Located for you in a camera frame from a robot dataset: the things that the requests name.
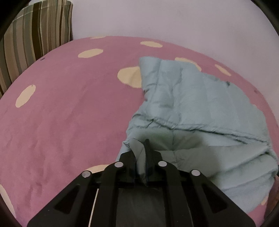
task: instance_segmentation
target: beige polka dot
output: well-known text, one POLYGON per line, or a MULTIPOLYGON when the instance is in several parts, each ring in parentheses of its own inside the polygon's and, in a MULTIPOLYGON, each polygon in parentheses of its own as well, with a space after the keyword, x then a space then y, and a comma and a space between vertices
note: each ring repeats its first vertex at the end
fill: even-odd
POLYGON ((133 88, 141 88, 140 67, 122 68, 117 74, 117 78, 124 84, 128 84, 133 88))
POLYGON ((226 70, 226 69, 224 69, 222 66, 219 66, 219 65, 216 65, 215 64, 215 67, 217 68, 217 69, 219 69, 222 73, 224 73, 225 75, 227 75, 227 76, 231 76, 231 74, 226 70))
POLYGON ((96 166, 92 166, 86 170, 91 171, 91 173, 96 173, 96 172, 101 172, 103 171, 108 165, 96 165, 96 166))
POLYGON ((140 42, 141 45, 150 46, 150 47, 162 47, 163 45, 153 41, 142 41, 140 42))
POLYGON ((105 38, 106 36, 93 36, 90 39, 101 39, 101 38, 105 38))
POLYGON ((91 50, 86 50, 84 52, 81 52, 78 57, 79 58, 90 58, 96 55, 99 55, 103 52, 104 50, 102 49, 91 49, 91 50))
POLYGON ((23 106, 25 103, 27 103, 27 101, 33 95, 35 90, 36 90, 36 86, 34 84, 25 88, 16 100, 16 107, 19 108, 23 106))
POLYGON ((197 69, 198 69, 199 71, 201 71, 201 67, 200 67, 196 62, 194 62, 194 61, 192 61, 192 60, 190 60, 190 59, 176 57, 174 60, 175 60, 175 61, 180 61, 180 62, 189 62, 189 63, 192 63, 192 64, 194 64, 194 65, 197 67, 197 69))
POLYGON ((268 196, 266 196, 263 201, 261 202, 261 205, 264 206, 268 201, 268 196))
POLYGON ((2 185, 0 185, 0 194, 4 200, 4 202, 6 203, 7 207, 9 208, 10 212, 13 214, 13 216, 16 218, 16 213, 15 213, 15 210, 14 210, 14 207, 11 203, 11 200, 6 192, 6 190, 3 188, 2 185))

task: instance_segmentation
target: striped pillow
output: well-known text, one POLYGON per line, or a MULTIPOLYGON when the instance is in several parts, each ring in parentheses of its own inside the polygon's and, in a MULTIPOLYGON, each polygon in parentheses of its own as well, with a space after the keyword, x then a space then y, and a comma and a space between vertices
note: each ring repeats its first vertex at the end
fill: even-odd
POLYGON ((0 40, 0 97, 49 51, 72 40, 73 4, 46 0, 23 8, 0 40))

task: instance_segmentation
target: screw head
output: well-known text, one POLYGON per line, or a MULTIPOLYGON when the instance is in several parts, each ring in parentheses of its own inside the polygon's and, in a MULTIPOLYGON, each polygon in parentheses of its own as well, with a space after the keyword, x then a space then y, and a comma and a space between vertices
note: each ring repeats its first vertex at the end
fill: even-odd
POLYGON ((159 161, 158 165, 161 167, 165 167, 165 166, 167 166, 167 163, 165 161, 159 161))
POLYGON ((193 176, 199 176, 199 175, 201 175, 201 172, 198 171, 198 170, 196 170, 196 169, 194 169, 194 170, 191 171, 191 174, 192 174, 193 176))
POLYGON ((114 164, 114 166, 117 167, 117 168, 120 168, 120 167, 122 167, 123 165, 124 165, 123 162, 116 162, 116 163, 114 164))
POLYGON ((86 170, 86 171, 83 171, 82 174, 81 174, 84 178, 86 177, 89 177, 91 175, 91 172, 86 170))

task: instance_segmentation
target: fabric surface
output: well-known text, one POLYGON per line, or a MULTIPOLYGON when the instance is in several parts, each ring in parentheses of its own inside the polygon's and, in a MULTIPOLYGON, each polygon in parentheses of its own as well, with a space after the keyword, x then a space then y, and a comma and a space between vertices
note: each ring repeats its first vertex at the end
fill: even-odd
MULTIPOLYGON (((145 100, 119 155, 142 153, 135 139, 149 139, 163 160, 182 171, 200 170, 243 211, 255 209, 278 171, 264 114, 236 85, 192 63, 143 57, 139 67, 145 100)), ((145 160, 139 156, 137 164, 144 180, 145 160)))
POLYGON ((45 0, 23 8, 0 40, 0 97, 36 60, 71 39, 73 4, 45 0))
MULTIPOLYGON (((264 113, 278 152, 279 128, 264 97, 220 62, 140 37, 73 40, 32 64, 0 99, 0 184, 23 227, 83 170, 115 161, 128 123, 144 101, 143 56, 191 61, 202 72, 237 85, 264 113)), ((265 208, 263 203, 249 214, 257 226, 265 208)))

